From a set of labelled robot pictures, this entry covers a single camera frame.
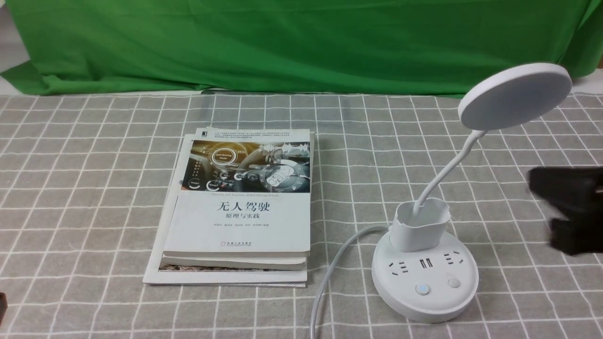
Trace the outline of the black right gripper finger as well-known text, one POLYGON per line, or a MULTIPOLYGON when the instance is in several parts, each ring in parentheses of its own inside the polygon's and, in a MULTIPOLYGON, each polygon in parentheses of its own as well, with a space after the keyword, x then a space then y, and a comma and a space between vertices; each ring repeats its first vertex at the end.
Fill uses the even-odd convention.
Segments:
POLYGON ((569 220, 601 218, 602 167, 535 167, 529 190, 569 220))

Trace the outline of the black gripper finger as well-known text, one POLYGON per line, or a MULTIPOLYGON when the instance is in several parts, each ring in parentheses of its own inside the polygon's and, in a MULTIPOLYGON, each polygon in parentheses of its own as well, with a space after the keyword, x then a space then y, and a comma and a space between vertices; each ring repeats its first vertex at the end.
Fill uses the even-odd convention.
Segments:
POLYGON ((603 252, 601 219, 571 221, 553 218, 549 222, 549 245, 565 255, 577 256, 603 252))

